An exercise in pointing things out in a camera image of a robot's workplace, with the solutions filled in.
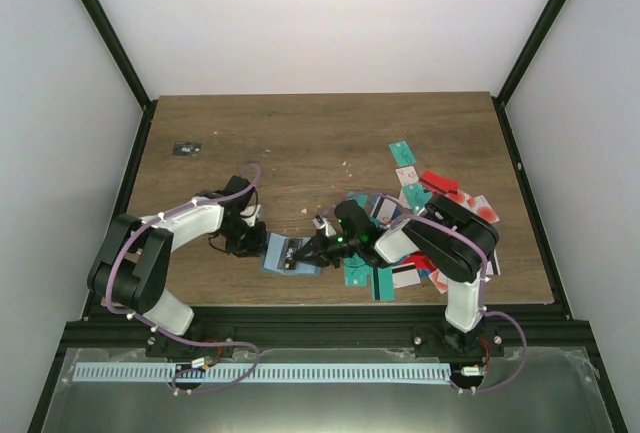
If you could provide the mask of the blue leather card holder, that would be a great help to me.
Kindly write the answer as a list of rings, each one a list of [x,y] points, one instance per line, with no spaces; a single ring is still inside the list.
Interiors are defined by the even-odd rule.
[[[309,237],[287,237],[270,233],[261,270],[283,276],[317,276],[321,268],[294,259],[295,253],[304,246]]]

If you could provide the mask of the teal magnetic stripe card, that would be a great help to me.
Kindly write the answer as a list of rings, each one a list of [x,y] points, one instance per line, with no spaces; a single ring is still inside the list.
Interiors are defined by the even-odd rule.
[[[395,299],[391,268],[373,268],[370,278],[371,294],[374,301],[393,301]]]

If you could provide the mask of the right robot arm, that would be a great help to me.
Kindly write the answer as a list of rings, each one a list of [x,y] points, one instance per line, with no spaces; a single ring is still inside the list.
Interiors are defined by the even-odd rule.
[[[306,243],[289,251],[287,258],[324,268],[338,267],[357,255],[370,267],[388,267],[412,254],[423,254],[448,281],[445,346],[465,356],[479,345],[486,312],[486,269],[499,242],[489,222],[439,194],[419,212],[403,214],[386,226],[377,225],[353,199],[336,205],[334,216],[339,233],[326,223]]]

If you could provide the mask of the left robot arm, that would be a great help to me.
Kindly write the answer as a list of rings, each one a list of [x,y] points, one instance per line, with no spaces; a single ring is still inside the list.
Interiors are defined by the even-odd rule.
[[[203,330],[194,312],[166,287],[171,254],[205,237],[224,239],[222,252],[239,258],[266,251],[266,224],[260,219],[254,183],[232,176],[221,190],[204,190],[189,202],[156,215],[121,214],[112,220],[87,277],[88,289],[112,312],[140,316],[169,334],[181,356],[196,355]]]

